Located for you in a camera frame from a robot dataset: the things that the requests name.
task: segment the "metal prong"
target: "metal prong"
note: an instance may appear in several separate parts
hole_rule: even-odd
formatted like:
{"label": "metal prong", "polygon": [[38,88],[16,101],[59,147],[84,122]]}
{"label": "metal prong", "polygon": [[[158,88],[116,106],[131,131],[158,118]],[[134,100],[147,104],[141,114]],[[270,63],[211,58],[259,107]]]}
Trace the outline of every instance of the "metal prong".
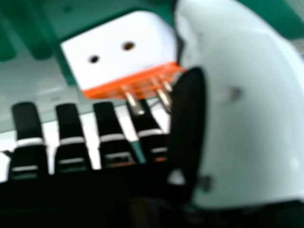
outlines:
{"label": "metal prong", "polygon": [[158,89],[156,92],[166,112],[171,114],[172,100],[168,93],[162,89]]}
{"label": "metal prong", "polygon": [[166,89],[166,91],[168,93],[172,93],[173,89],[172,89],[172,86],[169,82],[163,81],[162,84],[163,84],[163,87]]}
{"label": "metal prong", "polygon": [[127,98],[127,101],[130,104],[131,110],[134,115],[143,115],[145,113],[142,105],[139,103],[139,101],[130,93],[125,92],[125,97]]}

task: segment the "hole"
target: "hole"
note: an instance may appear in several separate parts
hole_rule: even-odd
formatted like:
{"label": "hole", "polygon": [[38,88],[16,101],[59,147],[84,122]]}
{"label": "hole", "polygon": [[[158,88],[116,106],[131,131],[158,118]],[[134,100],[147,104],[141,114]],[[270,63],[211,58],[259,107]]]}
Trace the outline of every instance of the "hole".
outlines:
{"label": "hole", "polygon": [[63,11],[64,13],[70,13],[72,10],[73,10],[73,7],[70,6],[70,5],[66,5],[66,6],[62,9],[62,11]]}
{"label": "hole", "polygon": [[125,43],[123,44],[123,49],[124,49],[125,51],[132,50],[134,47],[135,47],[135,44],[134,44],[133,42],[130,42],[130,41],[125,42]]}
{"label": "hole", "polygon": [[92,57],[90,58],[90,62],[91,62],[91,63],[97,63],[98,60],[99,60],[99,57],[98,57],[98,56],[92,56]]}

